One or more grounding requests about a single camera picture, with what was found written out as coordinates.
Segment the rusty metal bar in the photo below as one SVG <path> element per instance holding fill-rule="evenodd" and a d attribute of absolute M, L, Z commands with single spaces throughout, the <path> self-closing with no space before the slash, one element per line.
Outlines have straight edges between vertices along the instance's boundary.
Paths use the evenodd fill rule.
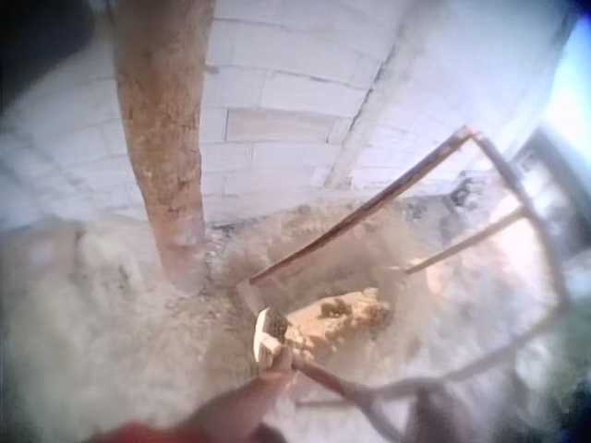
<path fill-rule="evenodd" d="M 321 249 L 332 240 L 347 233 L 357 224 L 369 217 L 371 214 L 382 208 L 388 201 L 397 198 L 404 191 L 416 184 L 421 178 L 430 173 L 435 167 L 445 161 L 450 155 L 462 147 L 462 145 L 471 138 L 472 133 L 466 126 L 460 127 L 449 138 L 434 149 L 427 157 L 417 163 L 406 174 L 398 180 L 379 192 L 374 198 L 363 204 L 357 210 L 335 224 L 329 231 L 318 237 L 313 242 L 305 245 L 295 253 L 274 263 L 265 270 L 259 272 L 250 278 L 250 284 L 256 284 L 259 281 L 269 277 L 276 271 L 286 268 L 296 260 Z"/>
<path fill-rule="evenodd" d="M 504 180 L 505 184 L 511 192 L 515 195 L 517 200 L 522 204 L 525 213 L 531 221 L 534 229 L 537 231 L 537 236 L 544 247 L 546 260 L 548 261 L 550 274 L 552 276 L 552 285 L 554 291 L 559 296 L 559 302 L 563 308 L 570 304 L 570 297 L 564 275 L 561 271 L 561 264 L 558 260 L 556 246 L 550 237 L 549 230 L 544 220 L 537 214 L 536 207 L 533 201 L 525 192 L 524 187 L 519 181 L 517 174 L 513 168 L 507 163 L 495 148 L 492 141 L 490 141 L 482 132 L 476 132 L 472 139 L 482 149 L 482 152 L 488 157 L 492 164 L 497 168 L 499 174 Z"/>
<path fill-rule="evenodd" d="M 477 233 L 473 233 L 468 235 L 466 238 L 460 240 L 459 242 L 451 245 L 447 249 L 444 249 L 437 254 L 433 254 L 431 257 L 425 258 L 419 263 L 416 263 L 412 266 L 404 267 L 404 272 L 407 275 L 414 274 L 415 272 L 419 272 L 429 266 L 433 266 L 436 263 L 444 260 L 445 258 L 454 256 L 455 254 L 462 252 L 463 250 L 467 249 L 470 246 L 473 246 L 477 243 L 486 240 L 490 236 L 494 235 L 495 233 L 499 233 L 503 229 L 507 228 L 508 226 L 512 225 L 513 223 L 517 222 L 518 220 L 522 219 L 525 216 L 525 209 L 523 207 L 519 207 L 518 209 L 510 212 L 509 214 L 501 217 L 497 221 L 491 223 L 486 228 L 478 231 Z"/>

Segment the dust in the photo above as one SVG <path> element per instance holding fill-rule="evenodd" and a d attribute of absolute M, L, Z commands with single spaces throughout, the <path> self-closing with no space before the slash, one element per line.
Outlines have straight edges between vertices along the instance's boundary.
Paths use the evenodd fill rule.
<path fill-rule="evenodd" d="M 84 225 L 52 221 L 5 238 L 3 351 L 10 389 L 3 401 L 14 405 L 8 420 L 37 440 L 74 442 L 131 419 L 171 425 L 243 383 L 257 370 L 255 319 L 236 285 L 330 229 L 356 204 L 319 202 L 212 230 L 208 277 L 189 299 L 163 277 L 145 222 L 113 215 Z M 391 310 L 383 328 L 347 339 L 327 359 L 331 370 L 377 385 L 462 365 L 520 330 L 524 304 L 532 302 L 515 283 L 519 277 L 498 266 L 505 258 L 491 242 L 441 264 L 431 284 L 426 272 L 401 277 L 397 266 L 443 246 L 441 220 L 449 216 L 440 198 L 412 207 L 392 203 L 263 281 L 265 303 L 287 314 L 323 297 L 379 288 Z M 517 302 L 507 311 L 511 299 Z M 502 382 L 488 377 L 459 390 L 470 404 L 480 401 L 486 416 L 501 401 Z M 403 425 L 405 410 L 392 404 L 388 412 Z M 355 410 L 296 411 L 285 399 L 269 421 L 292 441 L 379 438 Z"/>

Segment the metal frame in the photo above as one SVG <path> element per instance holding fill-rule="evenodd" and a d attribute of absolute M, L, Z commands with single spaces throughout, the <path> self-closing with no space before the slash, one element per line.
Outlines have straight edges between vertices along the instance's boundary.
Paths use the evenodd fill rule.
<path fill-rule="evenodd" d="M 552 243 L 552 239 L 549 235 L 549 230 L 544 220 L 537 214 L 535 206 L 531 198 L 525 192 L 519 182 L 517 173 L 507 163 L 495 148 L 493 143 L 482 133 L 471 130 L 468 126 L 462 126 L 455 131 L 449 138 L 442 142 L 436 149 L 434 149 L 427 157 L 417 163 L 411 168 L 406 174 L 394 181 L 391 185 L 386 187 L 384 190 L 379 192 L 374 198 L 363 204 L 357 210 L 353 211 L 350 215 L 336 223 L 329 231 L 312 241 L 308 245 L 295 251 L 293 254 L 283 258 L 282 260 L 272 264 L 268 268 L 261 272 L 253 275 L 252 277 L 242 281 L 237 286 L 238 293 L 242 297 L 243 301 L 249 308 L 249 310 L 256 316 L 260 310 L 265 306 L 262 302 L 260 292 L 256 287 L 256 284 L 270 278 L 270 276 L 276 274 L 292 265 L 302 257 L 312 254 L 331 241 L 340 237 L 344 233 L 347 233 L 353 229 L 356 225 L 361 223 L 364 219 L 369 217 L 371 214 L 382 208 L 388 201 L 399 197 L 404 191 L 416 184 L 426 174 L 431 172 L 447 158 L 449 158 L 454 152 L 460 149 L 466 141 L 474 140 L 476 145 L 482 150 L 482 152 L 492 162 L 494 167 L 499 172 L 505 185 L 511 190 L 514 196 L 520 203 L 520 207 L 517 210 L 509 213 L 501 219 L 489 224 L 484 229 L 472 233 L 466 238 L 459 242 L 447 247 L 439 253 L 421 260 L 419 263 L 409 263 L 402 267 L 402 271 L 406 275 L 411 275 L 433 266 L 436 263 L 444 260 L 445 258 L 452 257 L 459 252 L 467 249 L 470 246 L 477 245 L 478 243 L 486 240 L 495 233 L 502 231 L 511 224 L 526 217 L 536 230 L 538 240 L 543 246 L 544 254 L 549 265 L 550 275 L 552 277 L 552 286 L 554 292 L 557 295 L 558 303 L 556 307 L 551 309 L 541 320 L 539 320 L 532 328 L 527 332 L 513 337 L 511 341 L 495 351 L 485 354 L 484 356 L 476 359 L 472 363 L 465 365 L 460 369 L 453 370 L 446 375 L 441 377 L 420 377 L 420 378 L 408 378 L 405 380 L 397 381 L 392 384 L 381 386 L 378 388 L 366 388 L 357 386 L 359 391 L 356 391 L 356 395 L 362 396 L 366 401 L 373 405 L 376 401 L 388 401 L 397 398 L 412 396 L 416 393 L 418 388 L 429 388 L 438 389 L 446 383 L 454 383 L 462 380 L 466 380 L 475 375 L 481 374 L 495 365 L 507 360 L 514 356 L 514 354 L 526 346 L 532 339 L 537 337 L 539 334 L 547 331 L 554 323 L 555 320 L 560 317 L 570 307 L 570 299 L 566 282 L 561 271 L 560 262 L 558 255 L 556 254 L 555 245 Z M 344 380 L 338 379 L 338 377 L 331 375 L 326 369 L 319 365 L 316 365 L 325 377 L 332 377 L 337 380 L 336 382 L 341 383 L 343 386 L 348 386 L 350 383 Z M 300 404 L 300 407 L 348 407 L 351 406 L 351 402 L 345 400 L 335 401 L 313 401 L 307 402 L 306 404 Z M 368 417 L 369 421 L 379 429 L 380 433 L 390 441 L 397 441 L 399 433 L 395 429 L 390 429 L 389 424 L 385 417 L 381 417 L 379 414 L 373 414 L 364 412 Z M 382 425 L 386 423 L 386 430 L 388 432 L 380 430 Z"/>

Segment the tree trunk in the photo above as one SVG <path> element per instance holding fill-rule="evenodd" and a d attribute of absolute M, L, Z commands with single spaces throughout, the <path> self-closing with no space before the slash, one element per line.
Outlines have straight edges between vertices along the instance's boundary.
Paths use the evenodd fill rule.
<path fill-rule="evenodd" d="M 188 294 L 205 239 L 199 114 L 212 0 L 121 0 L 117 83 L 127 151 L 163 268 Z"/>

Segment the white brick wall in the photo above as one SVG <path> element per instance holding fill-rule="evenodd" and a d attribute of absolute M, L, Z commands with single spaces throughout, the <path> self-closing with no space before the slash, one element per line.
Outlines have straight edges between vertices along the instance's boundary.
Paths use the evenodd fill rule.
<path fill-rule="evenodd" d="M 240 22 L 233 64 L 262 67 L 346 83 L 360 54 L 303 32 Z"/>
<path fill-rule="evenodd" d="M 204 173 L 246 169 L 252 163 L 252 145 L 247 143 L 202 143 L 199 149 Z"/>
<path fill-rule="evenodd" d="M 326 143 L 255 143 L 254 168 L 332 166 L 340 146 Z"/>
<path fill-rule="evenodd" d="M 315 114 L 353 117 L 365 99 L 364 90 L 310 77 L 270 73 L 265 82 L 262 106 Z"/>
<path fill-rule="evenodd" d="M 332 131 L 334 119 L 323 115 L 271 110 L 230 110 L 228 141 L 323 142 Z"/>
<path fill-rule="evenodd" d="M 557 1 L 217 0 L 199 119 L 207 221 L 317 197 L 351 144 L 352 192 L 386 186 L 466 121 L 510 146 L 541 109 L 520 100 L 543 103 L 547 82 L 532 80 L 560 53 Z M 0 230 L 52 214 L 145 218 L 112 52 L 99 24 L 3 116 Z M 370 90 L 379 73 L 393 73 L 391 96 Z M 372 96 L 383 112 L 360 137 Z M 474 161 L 468 148 L 412 192 L 442 192 Z"/>
<path fill-rule="evenodd" d="M 206 73 L 203 106 L 247 108 L 260 105 L 266 72 L 242 67 L 220 67 Z"/>

